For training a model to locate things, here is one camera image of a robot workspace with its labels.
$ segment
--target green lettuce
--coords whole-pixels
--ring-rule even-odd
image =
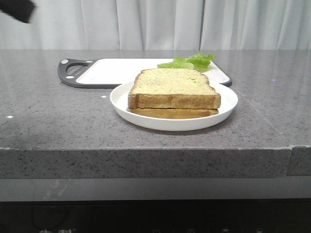
[[[162,63],[157,65],[158,68],[187,68],[187,69],[196,69],[201,73],[208,70],[210,61],[215,59],[214,54],[204,55],[202,53],[197,53],[188,58],[175,57],[172,62]]]

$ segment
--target granite surface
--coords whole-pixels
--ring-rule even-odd
[[[311,175],[310,51],[202,52],[232,78],[238,105],[213,127],[165,132],[122,119],[111,89],[61,83],[57,65],[197,51],[1,50],[0,178]]]

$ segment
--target white curtain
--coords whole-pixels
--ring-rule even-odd
[[[33,0],[0,49],[310,50],[311,0]]]

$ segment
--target white plate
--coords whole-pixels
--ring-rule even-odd
[[[125,120],[145,128],[163,131],[190,131],[204,129],[224,121],[238,103],[238,96],[230,88],[217,82],[210,81],[210,85],[221,95],[219,114],[191,119],[161,119],[149,116],[141,116],[126,110],[128,93],[134,82],[117,86],[110,94],[110,100],[117,113]]]

